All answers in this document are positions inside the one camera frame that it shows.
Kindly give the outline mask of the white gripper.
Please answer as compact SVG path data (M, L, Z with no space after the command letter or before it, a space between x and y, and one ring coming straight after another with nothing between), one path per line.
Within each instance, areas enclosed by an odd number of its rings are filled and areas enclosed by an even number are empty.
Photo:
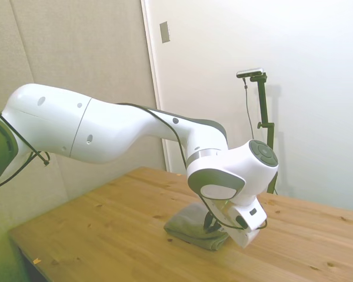
M229 200L208 200L206 206L210 213L204 218L204 230L218 231L222 226L234 230L252 232L267 227L267 215L258 199L248 206L241 206ZM217 221L212 226L213 218Z

